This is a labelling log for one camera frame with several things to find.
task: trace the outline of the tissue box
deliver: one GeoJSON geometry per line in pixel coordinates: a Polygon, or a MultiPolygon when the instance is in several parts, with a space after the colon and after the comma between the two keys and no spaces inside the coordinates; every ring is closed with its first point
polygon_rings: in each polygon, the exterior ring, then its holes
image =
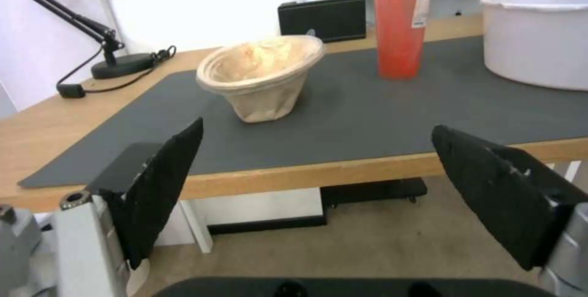
{"type": "Polygon", "coordinates": [[[366,0],[318,0],[282,4],[282,35],[309,34],[335,42],[366,37],[366,0]]]}

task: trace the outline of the white plastic basin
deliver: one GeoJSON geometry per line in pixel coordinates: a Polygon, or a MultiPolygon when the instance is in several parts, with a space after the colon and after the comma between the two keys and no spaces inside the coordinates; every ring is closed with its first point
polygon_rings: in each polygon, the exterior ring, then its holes
{"type": "Polygon", "coordinates": [[[484,60],[527,84],[588,90],[588,0],[480,0],[484,60]]]}

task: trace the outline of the lamp base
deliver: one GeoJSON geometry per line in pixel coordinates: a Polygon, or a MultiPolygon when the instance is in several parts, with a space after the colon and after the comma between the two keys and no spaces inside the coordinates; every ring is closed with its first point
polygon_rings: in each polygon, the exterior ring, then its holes
{"type": "Polygon", "coordinates": [[[151,54],[133,54],[116,58],[115,65],[108,65],[105,61],[92,66],[94,79],[111,79],[122,77],[153,67],[151,54]]]}

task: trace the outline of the woven basket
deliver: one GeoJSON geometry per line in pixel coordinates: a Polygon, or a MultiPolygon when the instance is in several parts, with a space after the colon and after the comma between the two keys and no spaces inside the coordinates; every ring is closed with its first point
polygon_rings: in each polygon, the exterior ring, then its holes
{"type": "Polygon", "coordinates": [[[243,121],[271,121],[292,111],[308,70],[324,54],[323,42],[309,35],[225,47],[204,58],[197,82],[224,96],[243,121]]]}

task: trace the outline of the red cup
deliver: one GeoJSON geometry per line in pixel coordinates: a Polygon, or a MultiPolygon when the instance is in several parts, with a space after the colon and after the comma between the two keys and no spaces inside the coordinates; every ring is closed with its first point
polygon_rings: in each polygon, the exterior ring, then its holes
{"type": "Polygon", "coordinates": [[[375,0],[380,76],[408,79],[418,73],[429,2],[375,0]]]}

